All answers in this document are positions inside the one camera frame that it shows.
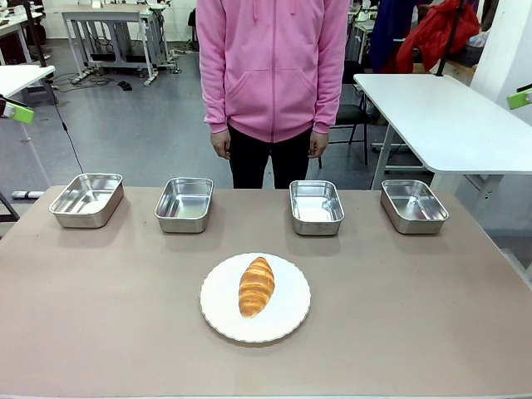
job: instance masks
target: pastry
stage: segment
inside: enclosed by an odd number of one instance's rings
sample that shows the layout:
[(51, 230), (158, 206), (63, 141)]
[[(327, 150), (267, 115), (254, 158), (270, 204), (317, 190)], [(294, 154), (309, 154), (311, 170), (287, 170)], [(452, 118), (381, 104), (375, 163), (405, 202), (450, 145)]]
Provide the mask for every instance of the pastry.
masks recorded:
[(239, 308), (244, 318), (259, 314), (272, 297), (273, 272), (264, 258), (256, 258), (240, 279)]

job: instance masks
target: empty metal container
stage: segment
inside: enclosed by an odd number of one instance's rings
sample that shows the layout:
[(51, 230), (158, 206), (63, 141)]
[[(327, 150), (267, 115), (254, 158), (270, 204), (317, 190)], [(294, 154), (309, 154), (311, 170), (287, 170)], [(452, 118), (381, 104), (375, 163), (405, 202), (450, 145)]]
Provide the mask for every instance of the empty metal container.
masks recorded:
[(123, 196), (122, 176), (85, 173), (59, 194), (50, 212), (62, 227), (99, 229), (107, 224)]
[(300, 235), (336, 235), (344, 218), (333, 183), (299, 180), (290, 185), (293, 229)]
[(428, 185), (418, 180), (385, 180), (381, 202), (402, 234), (436, 234), (449, 218)]
[(201, 233), (207, 228), (214, 183), (209, 179), (178, 178), (168, 182), (155, 208), (166, 233)]

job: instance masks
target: black pole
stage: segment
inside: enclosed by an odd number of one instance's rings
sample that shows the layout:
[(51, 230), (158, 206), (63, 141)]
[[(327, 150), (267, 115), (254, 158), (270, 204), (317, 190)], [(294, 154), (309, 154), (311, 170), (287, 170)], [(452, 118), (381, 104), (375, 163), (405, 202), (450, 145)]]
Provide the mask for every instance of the black pole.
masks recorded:
[(33, 22), (32, 8), (30, 6), (30, 2), (28, 0), (25, 0), (22, 4), (24, 5), (24, 8), (26, 9), (27, 30), (30, 32), (30, 35), (32, 36), (33, 45), (35, 46), (37, 50), (37, 56), (39, 57), (39, 62), (41, 63), (41, 67), (44, 68), (46, 67), (47, 63), (44, 60), (41, 46), (39, 45), (39, 39), (37, 37), (37, 32), (35, 30), (35, 23)]
[(455, 20), (452, 23), (451, 35), (449, 36), (449, 41), (446, 44), (446, 49), (443, 52), (443, 57), (440, 59), (440, 66), (438, 67), (438, 72), (436, 73), (436, 76), (443, 76), (443, 68), (445, 67), (447, 58), (451, 53), (452, 44), (453, 41), (455, 41), (456, 30), (458, 29), (458, 25), (460, 24), (460, 19), (462, 17), (462, 13), (464, 12), (465, 4), (466, 0), (460, 0), (460, 2), (458, 3)]

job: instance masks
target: red jacket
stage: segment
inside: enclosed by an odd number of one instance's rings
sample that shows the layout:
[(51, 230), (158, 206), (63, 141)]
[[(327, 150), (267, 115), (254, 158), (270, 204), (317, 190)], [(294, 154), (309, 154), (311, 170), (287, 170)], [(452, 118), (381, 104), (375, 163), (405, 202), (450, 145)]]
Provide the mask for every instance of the red jacket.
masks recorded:
[[(439, 6), (432, 7), (425, 19), (408, 35), (397, 53), (399, 73), (412, 73), (414, 47), (419, 47), (421, 50), (425, 71), (429, 71), (437, 64), (449, 41), (458, 3), (459, 0), (446, 0)], [(479, 21), (476, 19), (473, 8), (466, 4), (458, 29), (456, 29), (451, 53), (458, 52), (478, 32)]]

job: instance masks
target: hoodie zipper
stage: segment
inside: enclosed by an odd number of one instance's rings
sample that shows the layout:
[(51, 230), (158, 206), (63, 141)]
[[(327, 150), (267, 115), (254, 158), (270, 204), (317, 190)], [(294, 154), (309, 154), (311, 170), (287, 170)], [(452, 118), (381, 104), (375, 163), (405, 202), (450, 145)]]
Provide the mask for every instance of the hoodie zipper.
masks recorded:
[(275, 132), (275, 47), (277, 40), (277, 0), (273, 0), (273, 43), (272, 43), (272, 135), (270, 142), (273, 143), (273, 134)]

